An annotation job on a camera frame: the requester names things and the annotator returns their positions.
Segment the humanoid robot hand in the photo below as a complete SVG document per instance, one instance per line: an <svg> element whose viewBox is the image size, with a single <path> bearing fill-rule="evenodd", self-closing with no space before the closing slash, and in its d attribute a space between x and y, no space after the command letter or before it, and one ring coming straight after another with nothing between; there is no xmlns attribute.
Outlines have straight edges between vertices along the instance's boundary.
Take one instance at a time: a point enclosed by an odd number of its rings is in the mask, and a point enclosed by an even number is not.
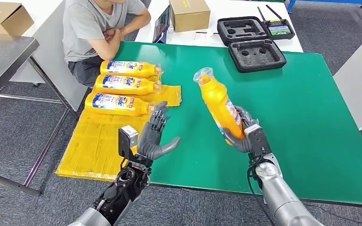
<svg viewBox="0 0 362 226"><path fill-rule="evenodd" d="M137 153L150 160L155 160L175 149L181 139L175 137L170 143L160 146L163 129L170 117L169 115L165 116L168 110L166 105L167 101L163 101L156 106L138 141Z"/></svg>
<svg viewBox="0 0 362 226"><path fill-rule="evenodd" d="M257 124L257 120L252 119L249 112L243 109L240 106L235 106L238 114L241 116L242 121L242 130ZM252 151L252 146L248 138L240 140L237 137L234 137L228 128L223 128L224 138L227 139L238 151L242 153L248 153Z"/></svg>

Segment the clear bottle cap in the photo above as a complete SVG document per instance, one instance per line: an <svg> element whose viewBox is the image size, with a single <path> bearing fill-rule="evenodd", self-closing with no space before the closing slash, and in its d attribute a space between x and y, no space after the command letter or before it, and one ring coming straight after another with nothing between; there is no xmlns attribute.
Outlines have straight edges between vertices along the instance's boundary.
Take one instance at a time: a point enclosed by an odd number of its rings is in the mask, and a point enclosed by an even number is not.
<svg viewBox="0 0 362 226"><path fill-rule="evenodd" d="M209 82L213 77L213 68L204 67L195 73L193 80L199 85L203 85Z"/></svg>
<svg viewBox="0 0 362 226"><path fill-rule="evenodd" d="M155 81L155 83L153 83L153 91L159 94L161 90L162 90L162 82L160 80Z"/></svg>
<svg viewBox="0 0 362 226"><path fill-rule="evenodd" d="M149 102L148 104L148 114L152 114L155 110L156 104L155 102Z"/></svg>
<svg viewBox="0 0 362 226"><path fill-rule="evenodd" d="M161 76L163 74L161 65L155 65L155 74L158 76Z"/></svg>

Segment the gray t-shirt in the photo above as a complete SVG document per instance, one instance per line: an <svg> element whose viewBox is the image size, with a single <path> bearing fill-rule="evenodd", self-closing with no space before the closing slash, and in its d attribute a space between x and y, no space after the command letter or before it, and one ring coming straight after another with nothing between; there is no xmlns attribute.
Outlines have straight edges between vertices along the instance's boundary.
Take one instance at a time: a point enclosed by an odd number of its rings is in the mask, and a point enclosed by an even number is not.
<svg viewBox="0 0 362 226"><path fill-rule="evenodd" d="M97 56L87 40L105 39L103 32L110 28L122 28L127 13L140 14L145 5L140 0L125 0L113 4L108 15L94 0L66 0L63 14L63 46L65 60L80 61Z"/></svg>

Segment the green table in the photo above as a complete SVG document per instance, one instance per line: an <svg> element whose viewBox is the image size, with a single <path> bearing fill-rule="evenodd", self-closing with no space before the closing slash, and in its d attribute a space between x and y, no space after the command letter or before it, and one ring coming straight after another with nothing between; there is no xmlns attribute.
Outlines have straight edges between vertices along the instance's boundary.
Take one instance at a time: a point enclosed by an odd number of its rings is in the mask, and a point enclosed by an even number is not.
<svg viewBox="0 0 362 226"><path fill-rule="evenodd" d="M116 60L161 64L163 84L181 85L182 102L168 111L162 143L175 136L181 142L154 162L152 183L250 194L247 155L225 143L192 80L212 67L231 101L259 119L299 198L362 206L362 137L324 59L284 55L281 69L239 73L227 48L122 42Z"/></svg>

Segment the yellow bottle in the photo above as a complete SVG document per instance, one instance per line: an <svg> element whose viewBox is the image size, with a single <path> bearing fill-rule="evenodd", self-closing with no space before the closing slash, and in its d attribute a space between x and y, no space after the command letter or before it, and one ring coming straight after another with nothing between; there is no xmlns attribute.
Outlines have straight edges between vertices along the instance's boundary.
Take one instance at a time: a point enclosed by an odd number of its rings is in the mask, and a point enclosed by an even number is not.
<svg viewBox="0 0 362 226"><path fill-rule="evenodd" d="M213 69L205 67L197 71L193 80L199 84L202 98L212 114L217 127L223 133L223 128L239 139L244 139L240 115L227 95L227 88L213 76Z"/></svg>
<svg viewBox="0 0 362 226"><path fill-rule="evenodd" d="M136 97L90 93L85 99L85 110L99 114L139 116L150 114L154 109L155 103L145 102Z"/></svg>
<svg viewBox="0 0 362 226"><path fill-rule="evenodd" d="M100 75L96 78L95 89L108 94L145 95L160 93L162 83L144 78L119 75Z"/></svg>
<svg viewBox="0 0 362 226"><path fill-rule="evenodd" d="M100 65L100 73L148 78L152 75L160 76L163 72L160 65L148 62L105 60Z"/></svg>

